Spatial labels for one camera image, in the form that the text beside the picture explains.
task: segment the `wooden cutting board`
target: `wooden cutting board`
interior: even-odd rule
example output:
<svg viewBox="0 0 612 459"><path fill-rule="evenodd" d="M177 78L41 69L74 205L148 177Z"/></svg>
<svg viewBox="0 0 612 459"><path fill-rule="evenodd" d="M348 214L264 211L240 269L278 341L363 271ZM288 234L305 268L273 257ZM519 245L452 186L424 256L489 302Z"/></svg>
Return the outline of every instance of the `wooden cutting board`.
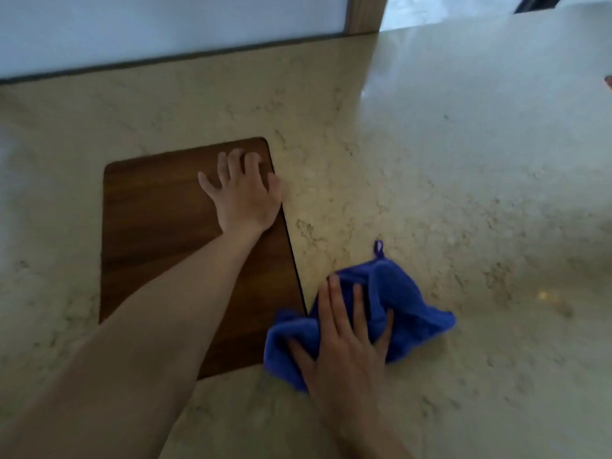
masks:
<svg viewBox="0 0 612 459"><path fill-rule="evenodd" d="M264 138L251 138L117 161L104 170L100 322L138 288L221 234L213 202L198 171L220 186L217 155L243 148L272 171ZM302 291L281 209L236 282L225 317L200 369L200 378L263 360L276 312L305 314Z"/></svg>

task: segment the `finger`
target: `finger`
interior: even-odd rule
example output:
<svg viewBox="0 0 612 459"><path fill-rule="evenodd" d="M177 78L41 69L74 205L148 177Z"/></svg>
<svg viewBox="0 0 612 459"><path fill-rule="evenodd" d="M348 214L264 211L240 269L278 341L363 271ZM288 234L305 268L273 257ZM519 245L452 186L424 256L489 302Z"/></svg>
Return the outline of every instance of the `finger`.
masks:
<svg viewBox="0 0 612 459"><path fill-rule="evenodd" d="M335 274L329 277L329 297L332 301L333 321L336 324L338 333L341 337L349 337L351 335L354 336L353 329L351 328L351 323L348 320L348 314L346 313L344 299L342 298L340 277Z"/></svg>
<svg viewBox="0 0 612 459"><path fill-rule="evenodd" d="M319 285L319 325L321 326L321 341L337 339L338 331L333 323L332 307L329 301L329 284L327 280Z"/></svg>
<svg viewBox="0 0 612 459"><path fill-rule="evenodd" d="M315 360L310 357L306 350L296 339L287 339L287 347L302 373L304 379L310 378L310 374L315 369Z"/></svg>
<svg viewBox="0 0 612 459"><path fill-rule="evenodd" d="M203 172L198 172L198 182L200 183L200 188L214 200L219 189L210 183L210 180L208 180L208 177Z"/></svg>
<svg viewBox="0 0 612 459"><path fill-rule="evenodd" d="M269 172L268 193L270 194L270 198L278 205L280 205L283 200L283 196L281 194L281 186L282 183L280 177L272 172Z"/></svg>
<svg viewBox="0 0 612 459"><path fill-rule="evenodd" d="M393 309L387 309L387 326L378 341L374 344L374 348L378 355L385 359L387 357L387 350L389 349L389 343L391 342L391 333L393 331L393 321L395 314Z"/></svg>
<svg viewBox="0 0 612 459"><path fill-rule="evenodd" d="M230 181L230 173L228 172L228 156L225 152L219 153L217 157L217 173L221 186L225 186Z"/></svg>
<svg viewBox="0 0 612 459"><path fill-rule="evenodd" d="M228 156L228 168L229 179L238 180L240 176L243 176L242 167L240 165L240 156L242 156L244 150L242 148L234 148Z"/></svg>
<svg viewBox="0 0 612 459"><path fill-rule="evenodd" d="M358 283L353 285L353 328L357 339L364 345L369 345L368 324L365 320L365 307L363 306L363 289Z"/></svg>
<svg viewBox="0 0 612 459"><path fill-rule="evenodd" d="M259 175L260 162L261 157L257 153L248 153L246 156L244 156L244 173L263 184L261 181L261 175Z"/></svg>

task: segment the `blue towel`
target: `blue towel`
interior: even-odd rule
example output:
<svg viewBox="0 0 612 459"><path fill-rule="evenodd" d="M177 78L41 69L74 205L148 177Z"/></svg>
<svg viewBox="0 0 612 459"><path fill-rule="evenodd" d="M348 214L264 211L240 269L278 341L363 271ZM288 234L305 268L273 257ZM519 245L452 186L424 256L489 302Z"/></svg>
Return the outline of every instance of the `blue towel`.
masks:
<svg viewBox="0 0 612 459"><path fill-rule="evenodd" d="M370 341L374 342L382 335L387 324L387 309L394 310L395 320L386 359L386 362L393 362L407 355L414 346L450 329L455 325L455 316L425 304L415 282L400 266L385 258L382 244L380 240L374 244L375 259L339 270L337 274L351 325L353 284L363 286ZM307 388L289 352L286 338L298 340L313 358L317 358L321 340L317 302L318 298L308 317L280 311L276 323L267 333L264 367L299 391L307 391Z"/></svg>

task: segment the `countertop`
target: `countertop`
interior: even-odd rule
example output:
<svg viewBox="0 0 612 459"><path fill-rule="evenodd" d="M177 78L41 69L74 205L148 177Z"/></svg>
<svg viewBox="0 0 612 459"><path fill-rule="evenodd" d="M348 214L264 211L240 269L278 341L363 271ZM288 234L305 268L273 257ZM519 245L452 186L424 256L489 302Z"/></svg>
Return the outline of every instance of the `countertop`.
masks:
<svg viewBox="0 0 612 459"><path fill-rule="evenodd" d="M307 303L383 239L457 315L389 368L387 410L417 458L609 457L611 16L572 6L0 87L0 420L96 328L105 165L263 136ZM338 454L307 397L258 366L199 382L162 457Z"/></svg>

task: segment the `hand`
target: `hand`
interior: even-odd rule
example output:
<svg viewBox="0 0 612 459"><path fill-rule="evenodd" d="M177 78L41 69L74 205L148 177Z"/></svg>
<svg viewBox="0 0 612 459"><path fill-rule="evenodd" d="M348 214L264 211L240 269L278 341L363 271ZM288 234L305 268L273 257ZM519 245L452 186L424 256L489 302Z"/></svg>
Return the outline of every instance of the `hand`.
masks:
<svg viewBox="0 0 612 459"><path fill-rule="evenodd" d="M215 203L219 225L224 232L247 228L261 235L272 226L279 213L280 179L270 172L269 189L266 190L259 175L261 158L257 153L247 154L242 172L242 152L236 148L229 156L219 153L217 171L221 188L211 184L202 172L198 172L198 181Z"/></svg>
<svg viewBox="0 0 612 459"><path fill-rule="evenodd" d="M376 402L384 376L384 362L391 340L394 314L387 312L387 327L372 345L363 308L361 285L353 287L353 323L346 314L337 275L319 286L321 346L314 361L294 339L289 350L302 372L310 396L327 423L353 444L373 431L379 422Z"/></svg>

